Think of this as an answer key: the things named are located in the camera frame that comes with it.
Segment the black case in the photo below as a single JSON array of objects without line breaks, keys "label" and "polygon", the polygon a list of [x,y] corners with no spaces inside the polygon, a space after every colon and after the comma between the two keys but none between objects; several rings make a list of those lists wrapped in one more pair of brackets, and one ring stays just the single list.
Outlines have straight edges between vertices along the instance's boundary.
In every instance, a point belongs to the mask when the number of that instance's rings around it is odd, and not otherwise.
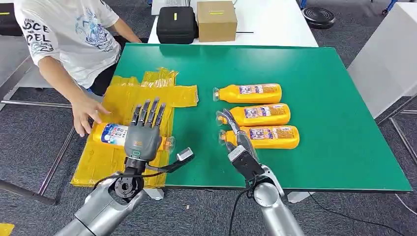
[{"label": "black case", "polygon": [[192,43],[198,37],[193,8],[189,6],[161,8],[156,25],[156,35],[158,35],[160,43]]},{"label": "black case", "polygon": [[13,3],[0,3],[0,35],[22,36],[22,30],[14,17]]}]

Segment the bottle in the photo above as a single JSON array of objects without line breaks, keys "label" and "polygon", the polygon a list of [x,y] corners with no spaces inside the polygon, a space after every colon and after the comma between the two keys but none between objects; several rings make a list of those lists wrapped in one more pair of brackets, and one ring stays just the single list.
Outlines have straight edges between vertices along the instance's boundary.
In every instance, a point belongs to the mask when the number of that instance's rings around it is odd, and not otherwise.
[{"label": "bottle", "polygon": [[282,90],[279,84],[263,85],[229,85],[213,89],[213,100],[223,100],[229,103],[278,103]]},{"label": "bottle", "polygon": [[[285,103],[251,107],[234,107],[230,110],[239,126],[283,125],[290,121],[290,108]],[[217,117],[218,124],[227,124],[224,117]]]},{"label": "bottle", "polygon": [[[253,148],[263,149],[293,149],[298,146],[299,133],[295,126],[257,126],[241,127],[248,135]],[[236,136],[233,131],[219,132],[219,142],[231,142],[237,145]]]},{"label": "bottle", "polygon": [[[129,126],[114,124],[114,123],[100,123],[93,129],[93,140],[106,145],[113,145],[114,148],[124,149],[126,142],[126,135]],[[175,146],[174,137],[162,137],[161,146],[159,150],[172,151]]]}]

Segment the robotic arm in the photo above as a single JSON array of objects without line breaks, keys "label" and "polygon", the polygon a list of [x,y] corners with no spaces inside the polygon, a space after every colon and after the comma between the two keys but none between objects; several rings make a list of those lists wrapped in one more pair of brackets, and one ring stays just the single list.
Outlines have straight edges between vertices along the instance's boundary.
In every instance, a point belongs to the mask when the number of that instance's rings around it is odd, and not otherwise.
[{"label": "robotic arm", "polygon": [[[172,173],[194,157],[194,153],[188,147],[177,154],[177,160],[171,165],[165,167],[149,165],[149,162],[155,159],[161,144],[159,126],[165,104],[161,104],[155,118],[158,102],[159,99],[155,99],[152,103],[146,121],[150,101],[147,100],[143,107],[138,106],[135,109],[124,147],[127,154],[124,172],[117,172],[97,182],[94,190],[86,197],[84,205],[75,213],[75,219],[56,233],[56,236],[110,235],[126,216],[145,200],[143,178]],[[237,136],[237,147],[226,143],[228,158],[236,170],[245,177],[251,196],[262,210],[268,234],[304,236],[294,216],[281,201],[284,191],[278,180],[268,166],[259,164],[247,134],[239,129],[228,110],[224,109],[217,114],[226,118]],[[158,173],[142,175],[145,169]],[[124,201],[125,204],[119,203],[118,200]]]},{"label": "robotic arm", "polygon": [[[188,147],[177,154],[177,160],[171,165],[159,168],[149,165],[149,162],[155,159],[161,144],[159,126],[165,104],[161,104],[155,118],[158,102],[157,98],[152,103],[148,120],[145,119],[149,100],[143,107],[139,105],[134,111],[124,145],[127,157],[123,174],[117,172],[97,182],[94,190],[86,197],[84,205],[75,213],[75,219],[56,233],[56,236],[110,235],[145,200],[143,178],[172,173],[194,157]],[[158,173],[142,175],[145,169],[155,170]]]},{"label": "robotic arm", "polygon": [[232,114],[223,109],[216,113],[226,119],[238,141],[238,146],[227,142],[228,158],[245,177],[250,195],[261,208],[269,236],[304,236],[291,211],[282,203],[284,190],[272,170],[259,164],[256,152],[247,134],[239,129]]}]

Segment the person's arm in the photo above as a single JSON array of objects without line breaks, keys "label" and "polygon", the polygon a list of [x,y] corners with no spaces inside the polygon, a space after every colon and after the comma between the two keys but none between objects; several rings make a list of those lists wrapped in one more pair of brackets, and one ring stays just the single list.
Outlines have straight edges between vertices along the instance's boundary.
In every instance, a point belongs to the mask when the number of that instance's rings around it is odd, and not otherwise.
[{"label": "person's arm", "polygon": [[89,98],[76,84],[59,61],[52,57],[44,57],[39,63],[39,71],[50,85],[60,92],[72,105],[74,127],[83,137],[85,132],[90,133],[89,116],[97,123],[101,122],[98,112],[109,112],[97,101]]},{"label": "person's arm", "polygon": [[104,28],[111,28],[131,43],[141,43],[141,40],[132,29],[105,3],[104,0],[96,0],[96,7],[99,12],[99,19]]},{"label": "person's arm", "polygon": [[55,32],[38,15],[42,9],[37,9],[32,5],[28,5],[28,7],[30,9],[24,8],[17,2],[15,16],[28,43],[30,56],[33,63],[39,66],[45,80],[71,102],[74,127],[77,133],[83,137],[85,132],[91,132],[88,116],[100,123],[98,111],[103,113],[108,113],[108,111],[100,103],[84,94],[58,61],[60,59],[59,42]]},{"label": "person's arm", "polygon": [[142,43],[133,30],[121,18],[119,18],[110,28],[131,43]]}]

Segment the black cable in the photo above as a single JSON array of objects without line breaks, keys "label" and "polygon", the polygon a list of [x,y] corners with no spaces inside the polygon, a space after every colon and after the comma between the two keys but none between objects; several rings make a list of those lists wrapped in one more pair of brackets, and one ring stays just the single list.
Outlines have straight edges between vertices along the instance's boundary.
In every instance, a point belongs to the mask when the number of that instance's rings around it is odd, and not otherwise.
[{"label": "black cable", "polygon": [[107,176],[107,177],[102,178],[101,180],[97,181],[97,183],[95,183],[95,185],[94,185],[93,190],[97,188],[97,186],[98,186],[99,183],[101,183],[101,182],[103,182],[103,181],[105,181],[107,179],[110,179],[110,178],[139,178],[139,177],[146,178],[146,177],[158,176],[158,175],[161,175],[163,173],[164,172],[158,172],[158,173],[152,174],[152,175],[123,175],[122,174],[122,175],[118,175],[118,176]]},{"label": "black cable", "polygon": [[241,193],[239,193],[238,197],[235,200],[235,205],[233,206],[233,210],[232,210],[232,216],[230,217],[229,236],[232,235],[233,218],[235,217],[235,211],[236,211],[236,206],[238,205],[238,201],[244,193],[246,193],[247,198],[249,198],[249,199],[253,198],[253,196],[251,195],[251,192],[249,192],[249,190],[253,191],[255,189],[256,179],[257,179],[257,176],[254,175],[253,179],[245,180],[246,186],[248,186],[248,188],[246,188]]},{"label": "black cable", "polygon": [[313,198],[313,195],[311,195],[311,193],[310,193],[310,192],[308,192],[308,194],[310,194],[310,197],[311,197],[311,198],[312,198],[312,199],[316,202],[316,204],[317,204],[317,205],[319,205],[319,207],[320,207],[321,209],[323,209],[323,210],[326,210],[326,211],[328,211],[328,212],[331,212],[331,213],[334,213],[334,214],[337,214],[337,215],[344,216],[344,217],[349,218],[349,219],[351,219],[351,220],[356,220],[356,221],[360,221],[360,222],[363,222],[363,223],[368,223],[368,224],[373,224],[373,225],[379,225],[379,226],[382,226],[382,227],[388,228],[388,229],[390,229],[390,230],[392,230],[392,231],[395,231],[395,232],[396,232],[396,233],[398,233],[399,235],[405,236],[404,234],[402,234],[402,233],[398,232],[397,230],[395,230],[395,229],[391,228],[390,226],[383,225],[383,224],[379,224],[379,223],[374,223],[374,222],[370,222],[370,221],[366,221],[366,220],[356,219],[356,218],[350,217],[350,216],[348,216],[348,215],[344,215],[344,214],[342,214],[342,213],[339,213],[339,212],[336,212],[336,211],[332,211],[332,210],[326,209],[326,208],[324,208],[322,205],[320,205],[320,203],[318,203],[318,202],[316,201],[316,199],[314,199],[314,198]]},{"label": "black cable", "polygon": [[233,206],[233,211],[232,211],[232,216],[230,217],[230,223],[229,223],[229,236],[232,235],[232,224],[233,224],[233,218],[235,217],[235,211],[236,211],[236,206],[238,205],[238,201],[240,199],[240,197],[246,193],[247,191],[249,191],[250,188],[245,189],[244,191],[242,191],[241,193],[239,193],[238,197],[235,200],[235,205]]}]

